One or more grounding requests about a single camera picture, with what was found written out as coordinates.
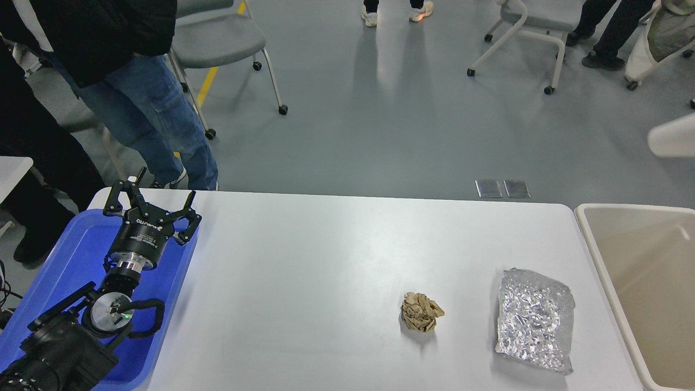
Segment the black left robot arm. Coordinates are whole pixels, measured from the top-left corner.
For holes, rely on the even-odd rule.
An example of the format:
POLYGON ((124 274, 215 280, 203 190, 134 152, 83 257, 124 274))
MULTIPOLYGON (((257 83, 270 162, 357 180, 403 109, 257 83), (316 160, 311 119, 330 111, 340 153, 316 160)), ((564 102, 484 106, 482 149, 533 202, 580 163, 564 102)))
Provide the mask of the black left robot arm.
POLYGON ((166 336, 202 217, 146 201, 146 173, 74 218, 2 333, 3 390, 131 390, 166 336))

